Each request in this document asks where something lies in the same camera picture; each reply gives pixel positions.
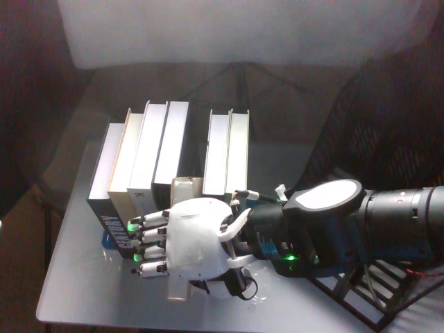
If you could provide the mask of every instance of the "robotic arm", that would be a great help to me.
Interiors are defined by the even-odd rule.
[[[274,203],[239,214],[237,196]],[[231,208],[191,199],[133,219],[128,229],[136,230],[135,259],[146,261],[135,273],[172,275],[208,293],[223,282],[230,295],[246,299],[257,284],[243,267],[255,259],[269,259],[293,278],[344,273],[376,259],[441,261],[444,187],[369,191],[356,180],[335,180],[294,192],[287,202],[240,191]]]

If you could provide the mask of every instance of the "red wire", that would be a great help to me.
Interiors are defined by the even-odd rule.
[[[424,273],[424,272],[415,272],[411,269],[407,269],[407,272],[414,275],[419,275],[422,278],[435,278],[437,276],[444,276],[444,272],[442,273]]]

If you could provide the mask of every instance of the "tabletop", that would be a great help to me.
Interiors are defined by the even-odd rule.
[[[271,194],[280,183],[293,186],[310,151],[250,144],[248,187]],[[87,145],[37,306],[40,321],[213,332],[372,332],[308,280],[282,277],[265,261],[248,266],[259,285],[252,300],[201,292],[187,302],[167,300],[167,277],[140,279],[130,273],[136,263],[101,245],[103,228],[86,202],[98,154],[99,144]],[[279,162],[283,157],[286,167]],[[384,331],[439,331],[443,296],[441,287]]]

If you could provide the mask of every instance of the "row of books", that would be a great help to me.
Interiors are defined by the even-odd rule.
[[[134,253],[127,222],[169,208],[175,178],[203,176],[193,125],[188,102],[174,101],[109,124],[87,202],[122,257]],[[246,189],[248,126],[248,113],[211,111],[203,196]]]

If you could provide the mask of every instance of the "white robotic hand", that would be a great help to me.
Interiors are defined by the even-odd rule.
[[[142,262],[134,273],[143,278],[165,275],[177,284],[190,282],[215,296],[245,299],[243,292],[249,286],[254,284],[257,290],[256,282],[243,268],[255,257],[237,257],[232,239],[249,213],[250,209],[245,210],[231,223],[229,205],[214,198],[195,198],[132,219],[128,230],[135,231],[132,238],[139,241],[135,261]]]

